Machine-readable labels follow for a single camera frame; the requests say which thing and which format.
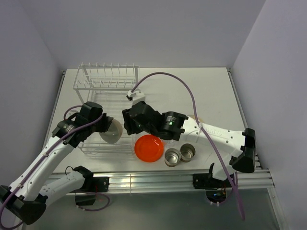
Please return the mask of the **floral ceramic bowl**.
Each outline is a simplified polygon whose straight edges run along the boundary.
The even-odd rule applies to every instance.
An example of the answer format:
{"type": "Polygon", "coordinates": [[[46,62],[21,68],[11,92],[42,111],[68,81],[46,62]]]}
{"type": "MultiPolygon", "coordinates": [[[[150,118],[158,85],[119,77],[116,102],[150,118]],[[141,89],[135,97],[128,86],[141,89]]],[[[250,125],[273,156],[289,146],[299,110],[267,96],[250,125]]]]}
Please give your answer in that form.
{"type": "Polygon", "coordinates": [[[99,133],[101,139],[108,144],[115,144],[123,133],[123,127],[118,120],[113,119],[107,132],[99,133]]]}

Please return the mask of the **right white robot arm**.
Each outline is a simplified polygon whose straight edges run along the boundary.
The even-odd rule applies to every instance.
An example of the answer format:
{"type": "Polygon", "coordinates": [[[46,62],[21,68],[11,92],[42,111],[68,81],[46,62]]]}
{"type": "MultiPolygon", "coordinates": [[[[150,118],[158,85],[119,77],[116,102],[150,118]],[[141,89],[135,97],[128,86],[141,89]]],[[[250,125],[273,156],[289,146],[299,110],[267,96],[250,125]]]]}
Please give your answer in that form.
{"type": "Polygon", "coordinates": [[[226,174],[255,171],[256,132],[252,128],[233,131],[219,128],[177,112],[159,113],[145,102],[140,90],[128,91],[130,109],[122,111],[128,135],[146,132],[163,140],[211,145],[214,150],[227,153],[221,163],[214,163],[208,183],[217,187],[227,179],[226,174]]]}

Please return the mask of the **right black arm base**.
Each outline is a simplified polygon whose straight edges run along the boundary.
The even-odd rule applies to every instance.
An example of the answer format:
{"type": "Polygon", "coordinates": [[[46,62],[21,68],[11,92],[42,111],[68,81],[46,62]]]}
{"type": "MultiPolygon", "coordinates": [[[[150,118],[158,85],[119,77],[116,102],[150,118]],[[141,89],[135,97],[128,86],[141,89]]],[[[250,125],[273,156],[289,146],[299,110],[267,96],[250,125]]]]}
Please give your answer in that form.
{"type": "Polygon", "coordinates": [[[208,173],[195,173],[192,175],[192,185],[195,189],[202,190],[217,190],[220,188],[230,188],[231,184],[226,178],[225,180],[218,180],[213,178],[214,163],[209,167],[208,173]]]}

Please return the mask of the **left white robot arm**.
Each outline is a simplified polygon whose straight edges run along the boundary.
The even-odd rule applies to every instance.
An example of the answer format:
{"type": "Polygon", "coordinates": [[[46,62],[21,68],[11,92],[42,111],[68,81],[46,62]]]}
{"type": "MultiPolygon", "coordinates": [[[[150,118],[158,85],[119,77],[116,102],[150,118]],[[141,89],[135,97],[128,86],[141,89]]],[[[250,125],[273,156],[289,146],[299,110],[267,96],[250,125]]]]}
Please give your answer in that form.
{"type": "Polygon", "coordinates": [[[70,192],[96,195],[94,174],[83,166],[62,178],[46,184],[47,179],[81,142],[93,133],[106,133],[113,118],[103,112],[101,105],[86,102],[80,111],[65,117],[53,130],[43,150],[21,176],[9,186],[0,187],[0,210],[12,212],[21,224],[36,222],[53,202],[70,192]]]}

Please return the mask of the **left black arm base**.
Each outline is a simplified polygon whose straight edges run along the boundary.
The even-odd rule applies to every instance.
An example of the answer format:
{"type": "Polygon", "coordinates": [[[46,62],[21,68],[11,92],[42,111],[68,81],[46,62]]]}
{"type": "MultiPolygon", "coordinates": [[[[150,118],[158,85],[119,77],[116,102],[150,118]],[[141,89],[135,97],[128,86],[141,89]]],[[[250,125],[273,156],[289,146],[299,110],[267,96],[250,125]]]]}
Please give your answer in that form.
{"type": "Polygon", "coordinates": [[[75,204],[77,208],[94,212],[105,209],[110,204],[110,198],[104,192],[108,191],[109,178],[108,177],[93,177],[85,180],[84,185],[75,190],[75,204]],[[104,205],[100,208],[88,208],[93,206],[95,202],[102,202],[104,205]]]}

